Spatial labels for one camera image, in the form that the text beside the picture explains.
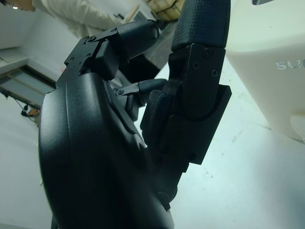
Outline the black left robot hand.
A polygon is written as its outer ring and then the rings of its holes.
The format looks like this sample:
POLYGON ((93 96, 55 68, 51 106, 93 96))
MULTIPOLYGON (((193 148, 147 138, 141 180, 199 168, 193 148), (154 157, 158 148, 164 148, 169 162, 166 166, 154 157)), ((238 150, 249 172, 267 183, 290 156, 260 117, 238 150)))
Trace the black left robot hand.
POLYGON ((190 163, 201 164, 231 97, 219 83, 228 0, 187 0, 169 78, 121 89, 120 65, 159 36, 152 20, 81 39, 40 117, 41 177, 55 229, 172 229, 170 202, 190 163))

